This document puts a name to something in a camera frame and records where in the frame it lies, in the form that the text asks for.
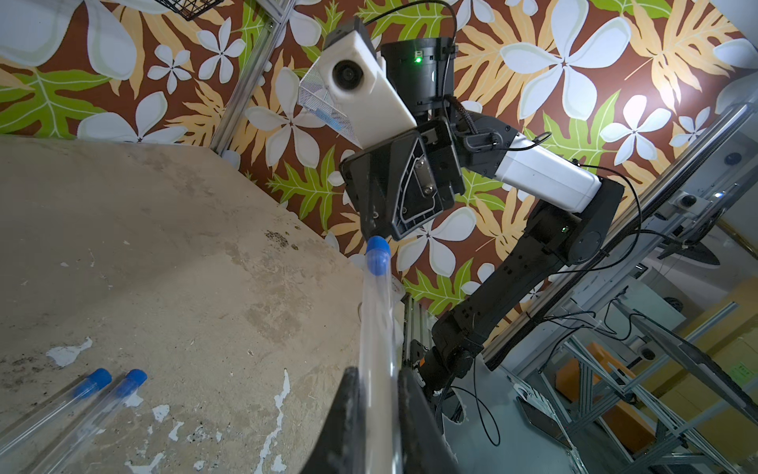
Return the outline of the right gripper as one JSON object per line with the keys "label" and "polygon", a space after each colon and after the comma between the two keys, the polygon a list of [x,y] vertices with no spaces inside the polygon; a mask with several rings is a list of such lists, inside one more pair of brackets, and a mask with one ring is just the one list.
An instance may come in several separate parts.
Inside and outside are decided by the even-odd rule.
{"label": "right gripper", "polygon": [[368,240],[401,240],[451,209],[465,192],[449,122],[437,118],[367,148],[340,165]]}

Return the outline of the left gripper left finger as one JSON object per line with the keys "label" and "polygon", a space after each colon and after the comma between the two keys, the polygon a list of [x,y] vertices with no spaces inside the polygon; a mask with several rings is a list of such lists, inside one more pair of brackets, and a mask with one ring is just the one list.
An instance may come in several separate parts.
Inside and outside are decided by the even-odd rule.
{"label": "left gripper left finger", "polygon": [[362,473],[364,414],[357,367],[343,372],[318,440],[301,473]]}

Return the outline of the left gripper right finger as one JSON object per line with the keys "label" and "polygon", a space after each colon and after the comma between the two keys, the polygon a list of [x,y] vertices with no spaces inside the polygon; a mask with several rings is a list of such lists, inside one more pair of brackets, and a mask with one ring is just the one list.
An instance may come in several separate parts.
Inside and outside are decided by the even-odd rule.
{"label": "left gripper right finger", "polygon": [[438,430],[412,369],[400,370],[398,396],[403,472],[458,473],[458,465]]}

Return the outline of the blue stopper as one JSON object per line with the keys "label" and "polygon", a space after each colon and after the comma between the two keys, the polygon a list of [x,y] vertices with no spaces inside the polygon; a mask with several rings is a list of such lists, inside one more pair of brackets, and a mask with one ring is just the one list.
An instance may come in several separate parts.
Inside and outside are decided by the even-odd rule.
{"label": "blue stopper", "polygon": [[98,394],[113,381],[110,371],[96,369],[87,375],[73,390],[74,399],[87,399]]}
{"label": "blue stopper", "polygon": [[116,387],[116,397],[128,399],[133,393],[136,393],[144,383],[148,375],[141,369],[132,369]]}
{"label": "blue stopper", "polygon": [[365,253],[366,266],[373,276],[386,276],[390,272],[391,249],[388,242],[373,236],[368,240]]}

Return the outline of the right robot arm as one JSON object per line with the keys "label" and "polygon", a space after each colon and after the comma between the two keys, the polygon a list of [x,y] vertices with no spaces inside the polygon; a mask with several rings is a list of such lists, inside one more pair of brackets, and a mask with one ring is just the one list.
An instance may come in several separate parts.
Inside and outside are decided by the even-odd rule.
{"label": "right robot arm", "polygon": [[364,237],[405,242],[453,207],[466,172],[536,201],[493,275],[433,326],[432,347],[418,362],[430,393],[471,369],[505,312],[535,284],[600,251],[623,197],[619,183],[468,111],[453,93],[455,53],[450,38],[373,47],[358,30],[331,41],[323,64],[359,146],[341,175]]}

